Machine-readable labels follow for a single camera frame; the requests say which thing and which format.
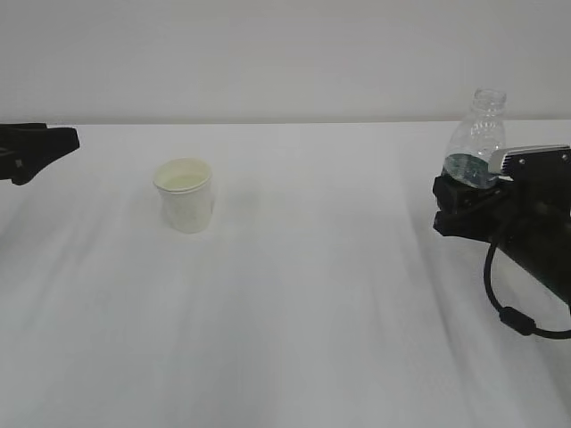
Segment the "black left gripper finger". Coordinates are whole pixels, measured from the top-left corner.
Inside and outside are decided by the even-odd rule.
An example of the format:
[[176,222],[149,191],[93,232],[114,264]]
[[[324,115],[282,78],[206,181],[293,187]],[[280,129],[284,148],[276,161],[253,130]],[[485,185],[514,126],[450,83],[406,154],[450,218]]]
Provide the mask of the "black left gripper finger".
[[26,185],[53,162],[80,147],[75,128],[46,123],[1,125],[1,179]]

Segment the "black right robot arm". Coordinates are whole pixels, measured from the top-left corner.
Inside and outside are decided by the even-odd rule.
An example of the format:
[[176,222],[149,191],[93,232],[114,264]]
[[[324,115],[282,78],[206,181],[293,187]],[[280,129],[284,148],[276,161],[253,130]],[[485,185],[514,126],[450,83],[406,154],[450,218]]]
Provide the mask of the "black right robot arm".
[[566,304],[570,302],[570,188],[500,179],[477,189],[448,175],[434,179],[442,236],[490,243]]

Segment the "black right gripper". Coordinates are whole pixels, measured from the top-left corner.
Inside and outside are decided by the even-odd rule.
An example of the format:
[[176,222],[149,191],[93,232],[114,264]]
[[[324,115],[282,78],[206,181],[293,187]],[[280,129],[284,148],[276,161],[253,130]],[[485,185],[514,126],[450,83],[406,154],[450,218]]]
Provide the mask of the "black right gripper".
[[506,248],[570,252],[570,183],[501,179],[490,189],[436,177],[438,211],[434,229],[443,236],[489,243],[499,236]]

